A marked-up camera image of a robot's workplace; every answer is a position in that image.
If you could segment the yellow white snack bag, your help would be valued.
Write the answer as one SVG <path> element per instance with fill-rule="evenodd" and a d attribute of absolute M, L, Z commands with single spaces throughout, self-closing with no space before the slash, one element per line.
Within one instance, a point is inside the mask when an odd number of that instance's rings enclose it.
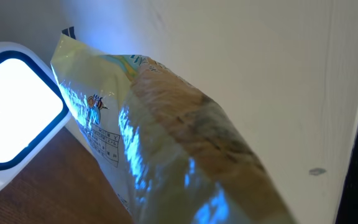
<path fill-rule="evenodd" d="M 163 64 L 106 54 L 67 28 L 51 68 L 134 222 L 295 222 L 224 110 Z"/>

